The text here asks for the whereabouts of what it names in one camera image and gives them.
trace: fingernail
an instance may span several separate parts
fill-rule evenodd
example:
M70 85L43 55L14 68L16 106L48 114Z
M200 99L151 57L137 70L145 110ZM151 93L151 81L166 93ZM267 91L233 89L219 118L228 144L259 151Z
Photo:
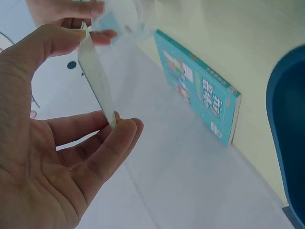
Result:
M115 119L118 120L120 119L120 114L116 111L114 111Z
M105 2L103 1L98 1L95 3L91 14L95 17L100 16L101 14L104 13L104 9L105 9Z

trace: clear plastic cup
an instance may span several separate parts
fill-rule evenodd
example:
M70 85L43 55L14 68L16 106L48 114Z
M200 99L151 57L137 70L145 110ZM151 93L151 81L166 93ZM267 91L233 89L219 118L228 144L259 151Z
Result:
M92 31L118 32L109 46L97 47L102 58L122 57L156 31L154 0L106 0L105 12L92 21Z

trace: book cover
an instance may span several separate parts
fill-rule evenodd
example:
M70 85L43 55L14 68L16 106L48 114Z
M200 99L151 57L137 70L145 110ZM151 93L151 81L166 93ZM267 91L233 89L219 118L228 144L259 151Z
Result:
M232 142L241 94L210 66L162 31L154 34L167 82L227 146Z

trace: pale green wall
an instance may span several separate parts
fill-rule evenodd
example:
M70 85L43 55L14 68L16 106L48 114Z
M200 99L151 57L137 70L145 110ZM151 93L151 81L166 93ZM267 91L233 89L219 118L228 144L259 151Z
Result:
M179 11L175 3L170 16L163 18L166 26L160 29L242 93L233 143L286 203L266 115L265 92L281 56L305 43L305 1L184 0L182 5L185 10ZM153 39L141 48L161 65Z

